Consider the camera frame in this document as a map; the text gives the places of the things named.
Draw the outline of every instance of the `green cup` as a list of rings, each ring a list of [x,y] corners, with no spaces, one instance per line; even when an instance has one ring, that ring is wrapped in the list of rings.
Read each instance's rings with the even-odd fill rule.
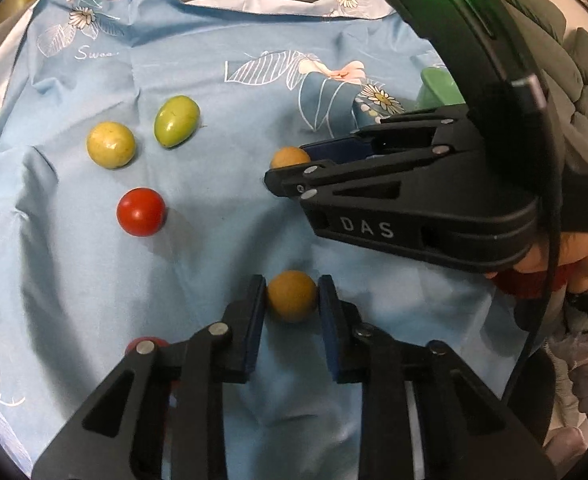
[[[423,86],[416,100],[416,110],[428,110],[447,105],[464,103],[456,81],[448,70],[428,66],[421,72]]]

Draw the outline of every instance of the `ball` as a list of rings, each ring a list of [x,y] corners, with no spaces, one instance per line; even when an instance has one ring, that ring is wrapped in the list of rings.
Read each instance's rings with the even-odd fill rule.
[[[306,164],[311,161],[312,159],[305,150],[295,148],[294,146],[288,146],[286,148],[281,148],[274,154],[269,167],[275,170],[276,168],[285,168],[286,166],[295,166],[296,164]]]
[[[137,187],[120,199],[116,218],[126,233],[132,236],[151,236],[165,222],[165,202],[153,189]]]
[[[267,286],[267,300],[280,319],[296,323],[316,308],[316,284],[299,270],[286,270]]]
[[[154,121],[154,136],[164,148],[172,148],[194,133],[199,120],[199,105],[185,95],[177,95],[158,111]]]
[[[92,128],[86,139],[91,160],[108,170],[125,166],[136,153],[132,131],[120,123],[100,123]]]
[[[133,341],[130,341],[127,348],[125,348],[125,355],[127,355],[130,352],[132,352],[133,350],[135,350],[136,346],[138,346],[138,343],[142,343],[143,341],[151,341],[152,343],[155,343],[155,345],[160,348],[163,348],[165,346],[170,346],[170,344],[165,339],[161,339],[159,337],[153,337],[153,336],[152,337],[137,337]]]

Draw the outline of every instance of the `yellow ball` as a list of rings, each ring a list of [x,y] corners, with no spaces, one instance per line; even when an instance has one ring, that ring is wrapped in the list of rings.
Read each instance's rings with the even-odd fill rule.
[[[288,146],[274,154],[269,167],[275,170],[276,168],[285,168],[286,166],[295,166],[296,164],[305,164],[311,161],[312,159],[305,150]]]
[[[132,160],[136,153],[136,139],[123,124],[100,123],[87,136],[87,153],[99,166],[114,170]]]
[[[304,320],[316,307],[316,284],[299,270],[286,270],[267,286],[269,306],[289,323]]]

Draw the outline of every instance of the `orange ball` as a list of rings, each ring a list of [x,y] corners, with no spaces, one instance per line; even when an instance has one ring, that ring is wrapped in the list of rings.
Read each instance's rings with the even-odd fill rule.
[[[305,164],[311,161],[312,159],[305,150],[288,146],[281,148],[274,154],[269,167],[275,170],[276,168],[285,168],[286,166],[295,166],[296,164]]]
[[[267,300],[282,320],[297,323],[316,308],[316,284],[300,270],[286,270],[269,282]]]

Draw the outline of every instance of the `white daisy print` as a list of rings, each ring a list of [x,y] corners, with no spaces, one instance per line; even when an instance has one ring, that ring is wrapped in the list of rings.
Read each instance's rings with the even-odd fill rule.
[[[354,9],[359,6],[359,0],[338,0],[338,4],[341,7],[347,7],[349,9]]]
[[[74,7],[74,10],[69,13],[69,24],[79,30],[83,30],[95,21],[96,15],[89,7]]]
[[[363,89],[360,91],[360,96],[366,97],[389,114],[400,114],[405,111],[395,97],[392,97],[385,90],[371,83],[363,86]]]

